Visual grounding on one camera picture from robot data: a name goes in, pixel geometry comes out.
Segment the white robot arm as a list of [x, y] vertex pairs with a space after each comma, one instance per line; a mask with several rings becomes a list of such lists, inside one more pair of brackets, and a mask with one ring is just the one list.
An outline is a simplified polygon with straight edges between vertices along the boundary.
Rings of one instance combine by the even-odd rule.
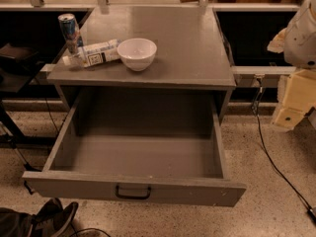
[[272, 125], [290, 131], [316, 107], [316, 0], [305, 0], [300, 9], [268, 45], [268, 51], [283, 52], [295, 71], [282, 75], [277, 86], [277, 105]]

